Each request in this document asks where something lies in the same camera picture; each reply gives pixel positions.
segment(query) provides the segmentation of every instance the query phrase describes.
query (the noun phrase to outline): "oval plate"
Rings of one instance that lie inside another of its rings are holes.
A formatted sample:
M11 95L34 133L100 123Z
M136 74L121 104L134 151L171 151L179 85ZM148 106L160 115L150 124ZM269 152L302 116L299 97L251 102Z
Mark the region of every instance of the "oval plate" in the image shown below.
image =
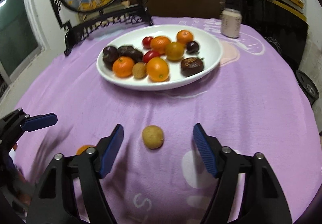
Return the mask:
M167 61L170 68L170 77L167 81L152 82L148 77L142 80L136 80L133 76L129 78L118 78L112 71L105 67L102 58L103 50L100 52L97 58L96 68L99 71L99 74L107 81L124 88L139 91L174 89L199 80L218 65L223 55L223 46L221 45L219 39L203 30L184 25L155 25L126 33L111 41L108 45L115 46L117 48L123 45L133 45L134 48L137 48L138 50L142 51L143 54L145 54L147 50L144 50L142 45L142 39L144 37L167 36L171 39L171 41L176 41L176 35L180 30L189 30L194 35L194 40L197 41L200 46L198 55L187 54L185 50L183 57L204 58L204 70L196 75L184 77L180 72L180 61L170 62L166 60L165 56L162 56L162 58Z

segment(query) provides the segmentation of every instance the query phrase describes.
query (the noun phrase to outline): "dark purple plum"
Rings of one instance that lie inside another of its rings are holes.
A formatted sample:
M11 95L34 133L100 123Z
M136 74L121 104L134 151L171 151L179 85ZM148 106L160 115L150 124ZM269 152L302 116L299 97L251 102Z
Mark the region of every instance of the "dark purple plum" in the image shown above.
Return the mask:
M116 47L107 46L103 49L103 61L105 62L114 62L119 58L120 54Z
M195 54L199 51L199 44L196 41L189 41L186 45L187 53Z

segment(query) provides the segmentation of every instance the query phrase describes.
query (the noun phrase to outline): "white can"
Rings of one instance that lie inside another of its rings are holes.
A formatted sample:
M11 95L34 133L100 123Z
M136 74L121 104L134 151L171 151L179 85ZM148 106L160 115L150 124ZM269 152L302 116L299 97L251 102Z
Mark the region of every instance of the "white can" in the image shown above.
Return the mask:
M222 13L221 34L230 38L238 38L241 19L240 11L224 9Z

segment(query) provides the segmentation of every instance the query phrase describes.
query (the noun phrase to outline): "potato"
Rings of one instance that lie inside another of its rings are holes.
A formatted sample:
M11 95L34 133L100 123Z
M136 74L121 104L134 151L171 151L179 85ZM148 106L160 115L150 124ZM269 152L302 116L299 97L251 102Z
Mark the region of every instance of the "potato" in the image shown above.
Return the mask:
M160 127L151 125L142 131L144 145L149 149L157 149L163 144L163 131Z
M133 66L132 74L135 79L142 79L147 74L147 67L145 66L145 63L138 62Z

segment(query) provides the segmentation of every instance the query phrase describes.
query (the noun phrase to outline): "table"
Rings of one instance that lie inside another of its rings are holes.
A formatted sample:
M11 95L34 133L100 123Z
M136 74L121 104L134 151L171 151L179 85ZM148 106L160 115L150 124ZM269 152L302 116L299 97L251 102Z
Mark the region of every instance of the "table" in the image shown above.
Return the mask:
M112 172L101 181L118 223L196 224L217 183L193 142L193 126L201 123L223 146L245 155L265 154L295 221L320 187L322 155L313 111L292 70L250 27L242 26L236 40L220 34L216 19L153 21L194 26L218 36L224 43L220 67L178 89L123 89L100 77L96 58L115 36L144 25L115 31L114 37L93 35L69 57L54 59L18 103L32 116L58 116L55 126L26 132L19 140L15 163L25 178L36 182L56 153L74 155L80 146L109 136L120 123L124 141ZM147 125L164 130L162 148L144 146L141 132ZM238 215L242 187L241 176L230 220ZM77 181L75 190L86 219Z

